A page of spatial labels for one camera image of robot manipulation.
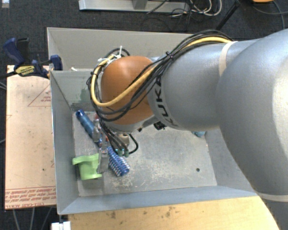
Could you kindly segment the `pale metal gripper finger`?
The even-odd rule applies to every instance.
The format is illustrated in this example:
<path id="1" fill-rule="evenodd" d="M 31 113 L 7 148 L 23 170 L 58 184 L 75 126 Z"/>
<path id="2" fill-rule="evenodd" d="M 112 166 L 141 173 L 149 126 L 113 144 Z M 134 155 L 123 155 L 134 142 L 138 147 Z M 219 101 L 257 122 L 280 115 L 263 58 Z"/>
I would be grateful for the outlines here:
<path id="1" fill-rule="evenodd" d="M 93 142 L 95 143 L 102 143 L 102 131 L 100 128 L 99 119 L 93 121 L 94 128 L 93 128 Z"/>
<path id="2" fill-rule="evenodd" d="M 99 149 L 98 151 L 98 167 L 97 167 L 97 173 L 104 173 L 108 169 L 109 164 L 109 155 L 108 155 L 108 149 Z"/>

